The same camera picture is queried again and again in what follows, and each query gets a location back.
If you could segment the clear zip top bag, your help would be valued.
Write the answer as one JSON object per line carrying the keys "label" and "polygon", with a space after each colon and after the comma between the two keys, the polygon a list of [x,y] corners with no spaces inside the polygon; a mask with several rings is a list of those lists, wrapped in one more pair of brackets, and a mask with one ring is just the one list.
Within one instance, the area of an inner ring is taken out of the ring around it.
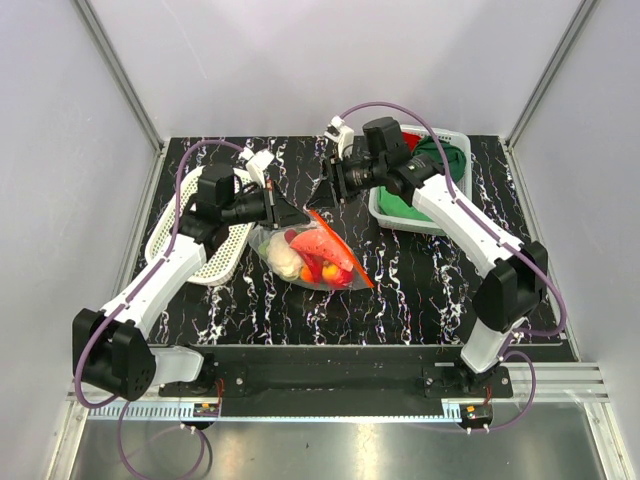
{"label": "clear zip top bag", "polygon": [[[301,286],[303,288],[311,289],[311,290],[321,290],[321,291],[344,291],[344,290],[363,290],[363,289],[371,289],[373,287],[373,282],[370,279],[369,275],[366,273],[361,262],[356,258],[352,249],[345,243],[345,241],[340,237],[329,225],[325,222],[324,219],[319,215],[316,211],[310,211],[308,213],[311,221],[306,225],[296,225],[294,227],[287,228],[279,228],[279,229],[268,229],[266,227],[257,226],[250,233],[248,237],[249,246],[258,254],[259,258],[266,264],[269,270],[280,279],[285,282],[292,283],[294,285]],[[299,277],[296,280],[285,280],[284,278],[277,275],[267,263],[266,259],[266,247],[269,244],[270,238],[276,233],[283,233],[286,230],[293,229],[297,232],[297,235],[302,233],[303,231],[315,229],[315,228],[323,228],[328,231],[333,231],[336,236],[339,236],[342,241],[351,249],[353,259],[355,260],[353,272],[353,281],[348,288],[336,289],[327,285],[322,278],[322,269],[327,264],[332,264],[326,260],[321,259],[315,255],[308,255],[305,253],[297,253],[301,256],[304,261],[304,266],[300,270]]]}

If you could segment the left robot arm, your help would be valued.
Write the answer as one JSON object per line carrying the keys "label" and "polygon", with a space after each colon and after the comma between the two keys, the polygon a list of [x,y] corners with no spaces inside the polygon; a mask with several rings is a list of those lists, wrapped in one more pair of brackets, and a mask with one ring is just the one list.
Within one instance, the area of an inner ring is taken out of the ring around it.
{"label": "left robot arm", "polygon": [[187,280],[223,245],[231,227],[275,230],[308,223],[278,185],[242,187],[228,165],[206,167],[187,202],[176,206],[173,229],[160,254],[101,309],[82,309],[72,322],[72,369],[77,399],[92,407],[83,385],[135,401],[150,387],[181,382],[196,396],[215,386],[216,372],[192,347],[150,347],[149,332]]}

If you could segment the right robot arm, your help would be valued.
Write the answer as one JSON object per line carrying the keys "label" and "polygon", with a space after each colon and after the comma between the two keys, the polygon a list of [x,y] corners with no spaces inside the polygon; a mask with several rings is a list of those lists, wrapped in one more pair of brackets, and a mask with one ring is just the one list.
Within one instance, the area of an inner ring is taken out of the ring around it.
{"label": "right robot arm", "polygon": [[367,153],[353,155],[354,131],[335,116],[325,136],[335,143],[325,160],[308,208],[333,208],[374,187],[389,193],[433,220],[467,255],[482,278],[473,297],[477,320],[462,348],[454,384],[476,396],[490,383],[491,370],[503,357],[507,338],[543,300],[548,254],[538,242],[525,244],[499,228],[473,202],[450,184],[445,163],[415,154],[400,124],[382,117],[363,127]]}

